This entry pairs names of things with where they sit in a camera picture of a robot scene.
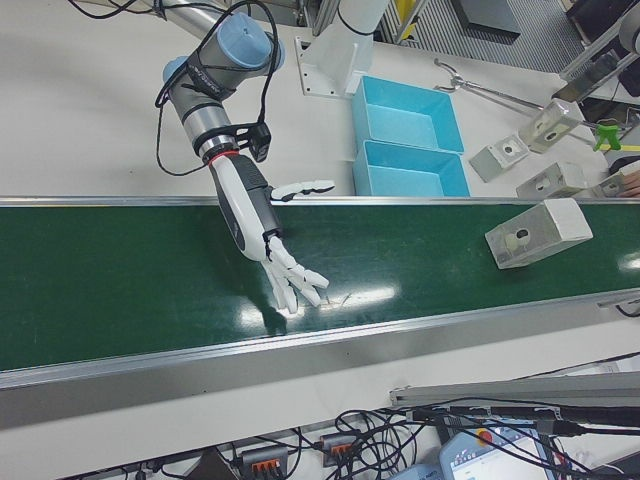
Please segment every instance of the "red ring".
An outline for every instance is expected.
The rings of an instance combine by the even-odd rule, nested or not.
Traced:
[[[225,152],[220,152],[219,154],[215,155],[214,157],[211,158],[211,160],[209,160],[209,162],[207,163],[208,166],[211,166],[211,164],[217,160],[218,158],[222,157],[223,155],[229,156],[229,155],[238,155],[238,150],[227,150]]]

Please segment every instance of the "white block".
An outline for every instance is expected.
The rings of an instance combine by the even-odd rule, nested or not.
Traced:
[[[531,122],[518,130],[518,135],[532,152],[544,153],[583,120],[576,102],[554,98]]]
[[[510,169],[528,154],[529,149],[525,143],[518,138],[518,135],[513,134],[484,147],[469,160],[469,164],[482,180],[488,182]]]
[[[498,268],[524,267],[593,238],[572,198],[544,200],[485,234]]]
[[[566,198],[587,188],[582,167],[570,162],[557,162],[530,178],[518,188],[519,198],[542,200]]]
[[[632,173],[635,173],[637,171],[640,171],[640,161],[625,165],[616,173],[614,173],[610,177],[605,178],[595,187],[592,187],[591,193],[594,197],[598,198],[617,197],[625,190],[623,183],[624,176],[631,175]]]

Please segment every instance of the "white tabletop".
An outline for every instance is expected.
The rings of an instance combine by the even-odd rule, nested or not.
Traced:
[[[154,159],[153,99],[162,68],[193,50],[194,38],[156,18],[121,15],[92,21],[66,2],[46,0],[3,2],[0,32],[0,194],[213,193],[208,172],[168,177]],[[283,27],[280,33],[289,56],[269,95],[273,145],[261,169],[275,185],[333,178],[336,193],[351,193],[355,145],[349,102],[301,95],[291,53],[294,35],[305,32]],[[433,65],[434,56],[376,45],[371,73],[432,87],[448,80]],[[469,80],[538,103],[561,86],[552,74],[440,57]],[[256,116],[260,88],[260,79],[248,81],[227,102],[233,121]],[[457,92],[453,102],[465,159],[527,121],[526,115],[473,93]],[[576,135],[489,184],[465,165],[472,193],[513,195],[518,183],[557,160],[579,162],[589,176],[597,176],[605,168],[602,155],[591,152],[588,131],[580,128]],[[170,109],[162,151],[167,166],[176,170],[199,162]],[[384,349],[349,356],[336,344],[316,353],[319,359],[338,362],[333,373],[316,372],[314,362],[320,360],[310,360],[308,375],[286,382],[0,430],[0,477],[63,477],[324,420],[347,408],[379,407],[387,403],[389,390],[407,384],[509,379],[637,347],[637,322],[615,315],[601,318],[593,304],[545,312],[533,308],[483,325],[436,329],[422,345],[424,355],[398,361],[389,361]],[[354,358],[367,362],[354,364]],[[238,421],[235,410],[243,412],[244,421]]]

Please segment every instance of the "green conveyor belt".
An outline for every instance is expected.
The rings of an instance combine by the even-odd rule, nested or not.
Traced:
[[[286,317],[216,206],[0,208],[0,371],[640,287],[637,205],[583,205],[593,240],[499,271],[484,233],[527,208],[280,207],[331,280]]]

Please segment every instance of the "red emergency stop button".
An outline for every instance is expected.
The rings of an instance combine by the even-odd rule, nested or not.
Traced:
[[[487,429],[480,428],[476,430],[476,435],[480,437],[478,438],[478,443],[481,447],[486,447],[489,442],[493,443],[493,435],[491,435],[491,432]]]

